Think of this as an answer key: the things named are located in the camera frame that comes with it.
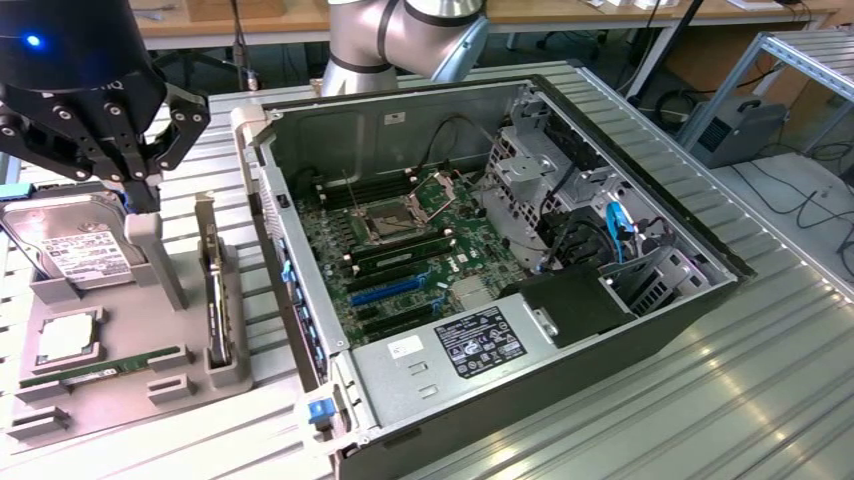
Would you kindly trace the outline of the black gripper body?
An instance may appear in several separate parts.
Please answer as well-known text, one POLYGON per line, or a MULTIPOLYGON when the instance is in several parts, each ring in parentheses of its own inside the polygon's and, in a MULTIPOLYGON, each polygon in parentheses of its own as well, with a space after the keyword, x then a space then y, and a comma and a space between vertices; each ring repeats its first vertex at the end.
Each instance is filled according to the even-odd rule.
POLYGON ((57 104, 97 140, 116 139, 124 108, 140 137, 167 99, 167 81, 152 64, 125 1, 1 3, 1 148, 73 150, 83 146, 57 104))

